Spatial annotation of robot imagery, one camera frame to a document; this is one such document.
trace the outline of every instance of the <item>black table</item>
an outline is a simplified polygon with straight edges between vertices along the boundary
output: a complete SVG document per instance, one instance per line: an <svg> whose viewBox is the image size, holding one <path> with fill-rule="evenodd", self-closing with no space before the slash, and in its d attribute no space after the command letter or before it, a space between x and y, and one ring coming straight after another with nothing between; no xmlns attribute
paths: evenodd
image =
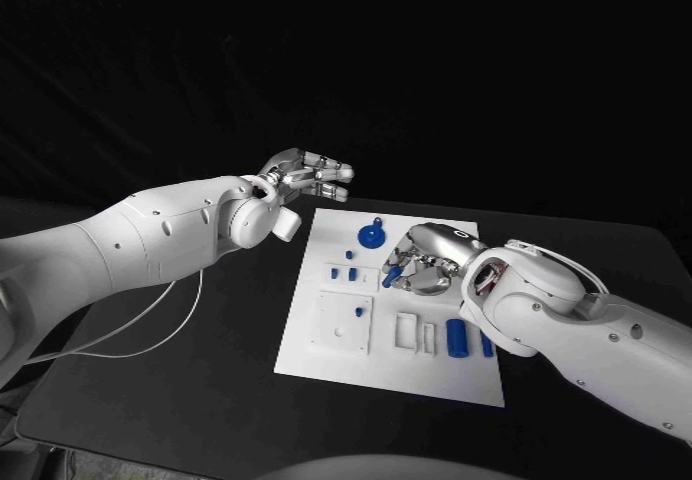
<svg viewBox="0 0 692 480"><path fill-rule="evenodd" d="M692 449L642 426L561 377L547 359L499 353L506 408L274 373L315 209L476 221L483 241L537 243L583 263L612 291L691 324L692 282L662 234L632 225L362 199L302 197L290 244L263 245L205 271L193 321L152 353L61 359L22 409L18 433L38 442L228 479L348 454L417 455L528 478L662 478L689 471ZM185 318L198 276L149 317L100 345L156 343ZM71 344L120 326L163 287L98 302Z"/></svg>

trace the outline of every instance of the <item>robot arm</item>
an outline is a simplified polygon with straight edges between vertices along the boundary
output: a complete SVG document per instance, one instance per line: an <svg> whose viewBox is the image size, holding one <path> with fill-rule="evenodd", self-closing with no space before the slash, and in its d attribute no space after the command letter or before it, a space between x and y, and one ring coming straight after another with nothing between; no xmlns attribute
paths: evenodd
<svg viewBox="0 0 692 480"><path fill-rule="evenodd" d="M414 261L417 272L401 276ZM460 317L515 355L541 352L565 379L675 437L692 440L692 329L610 293L586 294L539 247L488 248L466 232L417 225L384 266L385 287L443 293L462 279Z"/></svg>
<svg viewBox="0 0 692 480"><path fill-rule="evenodd" d="M87 220L0 240L0 386L80 308L124 290L179 280L270 233L300 226L286 204L306 193L346 201L354 170L290 149L260 174L153 188Z"/></svg>

